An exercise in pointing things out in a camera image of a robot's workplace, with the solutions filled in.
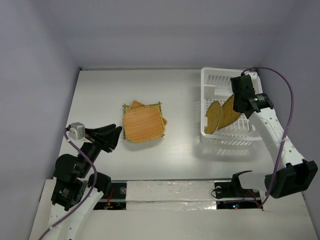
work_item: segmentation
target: wall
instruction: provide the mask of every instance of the wall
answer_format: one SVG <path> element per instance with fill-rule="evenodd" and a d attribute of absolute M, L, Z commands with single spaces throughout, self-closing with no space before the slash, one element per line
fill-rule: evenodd
<path fill-rule="evenodd" d="M 306 160 L 314 160 L 318 167 L 320 167 L 319 23 L 320 1 L 298 1 L 260 64 L 279 70 L 291 82 L 295 94 L 295 112 L 289 137 Z M 263 89 L 275 103 L 278 118 L 284 126 L 289 116 L 289 90 L 284 81 L 273 73 L 263 70 L 260 76 Z M 319 184 L 318 172 L 305 192 L 306 203 L 318 236 L 320 236 Z"/>
<path fill-rule="evenodd" d="M 295 0 L 45 0 L 82 67 L 258 64 Z"/>
<path fill-rule="evenodd" d="M 79 68 L 41 0 L 0 1 L 0 239 L 28 239 Z"/>

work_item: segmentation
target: brown woven coaster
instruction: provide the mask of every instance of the brown woven coaster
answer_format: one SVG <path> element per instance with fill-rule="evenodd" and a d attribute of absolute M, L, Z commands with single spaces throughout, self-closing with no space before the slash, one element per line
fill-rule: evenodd
<path fill-rule="evenodd" d="M 123 116 L 125 137 L 133 143 L 162 137 L 165 125 L 162 115 L 153 106 L 132 109 Z"/>
<path fill-rule="evenodd" d="M 208 124 L 204 132 L 206 134 L 213 134 L 219 125 L 220 118 L 221 118 L 221 105 L 220 102 L 214 101 L 208 107 L 205 116 L 208 119 Z"/>
<path fill-rule="evenodd" d="M 234 111 L 235 95 L 232 94 L 221 107 L 221 119 L 218 125 L 218 130 L 233 124 L 238 120 L 241 113 Z"/>

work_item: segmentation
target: purple cable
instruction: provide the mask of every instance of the purple cable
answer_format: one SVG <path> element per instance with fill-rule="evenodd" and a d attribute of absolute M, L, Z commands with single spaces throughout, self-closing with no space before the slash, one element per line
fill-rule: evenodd
<path fill-rule="evenodd" d="M 63 135 L 65 137 L 65 139 L 68 141 L 68 143 L 74 147 L 83 157 L 84 159 L 91 165 L 93 171 L 94 171 L 94 178 L 93 178 L 93 183 L 92 186 L 89 190 L 89 192 L 87 193 L 87 195 L 74 207 L 74 209 L 72 209 L 67 215 L 65 215 L 64 217 L 62 217 L 60 220 L 58 220 L 56 223 L 54 223 L 51 227 L 49 227 L 40 237 L 38 240 L 41 240 L 45 237 L 45 235 L 50 232 L 51 228 L 56 227 L 57 225 L 59 225 L 60 223 L 62 223 L 64 220 L 66 220 L 68 217 L 70 217 L 71 214 L 73 214 L 78 208 L 80 208 L 80 206 L 87 200 L 87 198 L 90 196 L 90 194 L 92 193 L 92 191 L 94 190 L 94 187 L 96 185 L 97 182 L 97 177 L 98 177 L 98 172 L 97 169 L 94 165 L 94 163 L 87 157 L 87 155 L 84 154 L 83 151 L 81 151 L 72 141 L 69 140 L 69 137 L 67 135 L 67 129 L 65 129 L 63 131 Z"/>
<path fill-rule="evenodd" d="M 289 81 L 281 73 L 279 73 L 278 71 L 276 71 L 276 70 L 274 70 L 272 68 L 263 67 L 263 66 L 255 66 L 255 67 L 250 67 L 250 68 L 245 69 L 241 74 L 244 74 L 246 71 L 250 71 L 250 70 L 253 70 L 253 69 L 266 69 L 266 70 L 270 70 L 270 71 L 278 74 L 285 81 L 285 83 L 287 84 L 287 86 L 288 86 L 288 88 L 290 90 L 290 96 L 291 96 L 291 106 L 290 106 L 290 114 L 289 114 L 288 122 L 286 123 L 285 129 L 284 129 L 284 132 L 283 132 L 283 135 L 282 135 L 282 139 L 281 139 L 281 143 L 280 143 L 280 147 L 279 147 L 279 152 L 278 152 L 278 155 L 276 157 L 275 164 L 274 164 L 274 168 L 273 168 L 273 173 L 272 173 L 269 189 L 265 193 L 264 201 L 258 207 L 260 209 L 260 208 L 263 207 L 263 205 L 268 200 L 268 198 L 269 198 L 269 196 L 271 194 L 271 191 L 272 191 L 272 189 L 273 189 L 273 187 L 275 185 L 276 176 L 277 176 L 277 170 L 278 170 L 279 163 L 281 161 L 281 154 L 282 154 L 282 151 L 284 150 L 284 145 L 285 145 L 285 141 L 283 141 L 283 140 L 288 135 L 289 127 L 290 127 L 290 124 L 291 124 L 291 121 L 292 121 L 292 117 L 293 117 L 293 114 L 294 114 L 295 96 L 294 96 L 294 90 L 293 90 L 291 84 L 289 83 Z M 235 203 L 235 201 L 237 202 L 237 200 L 232 200 L 232 201 L 225 201 L 225 203 Z M 252 201 L 253 200 L 245 200 L 245 199 L 243 199 L 240 202 L 252 202 Z"/>

